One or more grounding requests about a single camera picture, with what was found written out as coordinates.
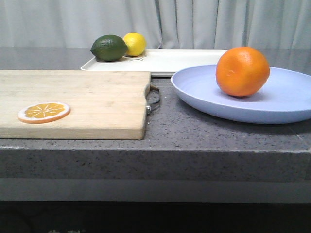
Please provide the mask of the orange slice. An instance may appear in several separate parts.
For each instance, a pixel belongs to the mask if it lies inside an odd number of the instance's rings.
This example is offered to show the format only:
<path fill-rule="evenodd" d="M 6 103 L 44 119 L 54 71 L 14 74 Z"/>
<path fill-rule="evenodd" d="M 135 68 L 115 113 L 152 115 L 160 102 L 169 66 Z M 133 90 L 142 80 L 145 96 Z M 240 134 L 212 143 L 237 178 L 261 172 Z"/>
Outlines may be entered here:
<path fill-rule="evenodd" d="M 62 102 L 42 102 L 23 108 L 17 116 L 21 122 L 41 124 L 62 119 L 70 110 L 70 106 Z"/>

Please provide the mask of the cream serving tray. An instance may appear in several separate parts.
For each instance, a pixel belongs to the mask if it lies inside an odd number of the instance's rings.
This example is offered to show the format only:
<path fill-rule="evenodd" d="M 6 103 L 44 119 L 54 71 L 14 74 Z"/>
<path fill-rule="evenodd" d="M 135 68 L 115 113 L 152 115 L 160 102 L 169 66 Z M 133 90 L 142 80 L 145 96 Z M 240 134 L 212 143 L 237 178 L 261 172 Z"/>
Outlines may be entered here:
<path fill-rule="evenodd" d="M 185 68 L 214 65 L 225 52 L 222 49 L 146 49 L 143 55 L 125 56 L 114 62 L 98 62 L 92 58 L 81 70 L 145 71 L 155 77 L 170 77 Z"/>

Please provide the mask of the grey curtain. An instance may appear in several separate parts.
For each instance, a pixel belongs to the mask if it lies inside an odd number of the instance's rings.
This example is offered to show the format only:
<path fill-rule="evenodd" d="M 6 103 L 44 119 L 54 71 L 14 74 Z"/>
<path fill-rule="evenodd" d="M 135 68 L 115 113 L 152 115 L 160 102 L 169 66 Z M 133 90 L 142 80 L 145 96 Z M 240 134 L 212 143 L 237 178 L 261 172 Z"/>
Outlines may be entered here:
<path fill-rule="evenodd" d="M 3 47 L 87 48 L 104 34 L 149 48 L 308 49 L 308 0 L 3 0 Z"/>

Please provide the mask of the wooden cutting board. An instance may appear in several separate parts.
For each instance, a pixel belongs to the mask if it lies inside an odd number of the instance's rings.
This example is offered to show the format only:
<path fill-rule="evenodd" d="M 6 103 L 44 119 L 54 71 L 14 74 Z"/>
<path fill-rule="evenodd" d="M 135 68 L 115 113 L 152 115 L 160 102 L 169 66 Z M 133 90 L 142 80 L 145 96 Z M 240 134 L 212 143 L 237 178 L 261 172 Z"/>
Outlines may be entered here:
<path fill-rule="evenodd" d="M 0 136 L 13 139 L 130 139 L 144 137 L 149 72 L 2 70 Z M 70 113 L 42 124 L 21 122 L 20 110 L 62 102 Z"/>

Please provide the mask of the orange fruit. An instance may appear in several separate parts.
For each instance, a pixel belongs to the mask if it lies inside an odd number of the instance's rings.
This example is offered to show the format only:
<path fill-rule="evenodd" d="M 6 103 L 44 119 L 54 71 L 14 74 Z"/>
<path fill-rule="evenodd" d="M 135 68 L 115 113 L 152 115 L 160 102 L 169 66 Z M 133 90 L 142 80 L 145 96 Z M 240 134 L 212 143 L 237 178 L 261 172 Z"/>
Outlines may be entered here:
<path fill-rule="evenodd" d="M 229 49 L 221 56 L 216 66 L 218 87 L 235 97 L 257 93 L 267 82 L 269 75 L 268 60 L 252 47 Z"/>

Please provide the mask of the light blue plate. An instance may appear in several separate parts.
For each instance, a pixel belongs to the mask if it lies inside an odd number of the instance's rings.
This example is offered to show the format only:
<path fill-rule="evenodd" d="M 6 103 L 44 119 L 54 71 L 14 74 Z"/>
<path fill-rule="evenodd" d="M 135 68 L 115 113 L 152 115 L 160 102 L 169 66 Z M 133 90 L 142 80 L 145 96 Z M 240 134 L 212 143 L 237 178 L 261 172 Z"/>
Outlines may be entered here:
<path fill-rule="evenodd" d="M 232 97 L 216 83 L 216 65 L 190 67 L 173 74 L 172 85 L 191 107 L 224 119 L 255 124 L 287 124 L 311 117 L 311 77 L 270 68 L 265 85 L 248 97 Z"/>

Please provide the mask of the dark green lime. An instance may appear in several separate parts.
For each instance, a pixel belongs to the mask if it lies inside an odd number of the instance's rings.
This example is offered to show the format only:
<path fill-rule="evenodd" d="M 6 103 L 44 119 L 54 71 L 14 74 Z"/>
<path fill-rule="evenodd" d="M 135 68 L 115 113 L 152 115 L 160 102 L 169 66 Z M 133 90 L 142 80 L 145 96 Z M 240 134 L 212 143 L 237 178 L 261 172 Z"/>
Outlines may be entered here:
<path fill-rule="evenodd" d="M 96 39 L 90 52 L 98 61 L 113 62 L 121 59 L 128 47 L 124 40 L 117 35 L 103 35 Z"/>

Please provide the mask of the yellow lemon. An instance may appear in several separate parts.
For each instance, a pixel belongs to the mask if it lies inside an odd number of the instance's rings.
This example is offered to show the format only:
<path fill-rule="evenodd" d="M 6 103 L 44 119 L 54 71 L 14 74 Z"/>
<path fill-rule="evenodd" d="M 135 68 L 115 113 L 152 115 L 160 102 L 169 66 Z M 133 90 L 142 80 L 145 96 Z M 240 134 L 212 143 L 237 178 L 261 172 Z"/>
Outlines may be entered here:
<path fill-rule="evenodd" d="M 126 34 L 123 40 L 128 48 L 126 54 L 132 57 L 143 54 L 147 45 L 145 37 L 137 32 Z"/>

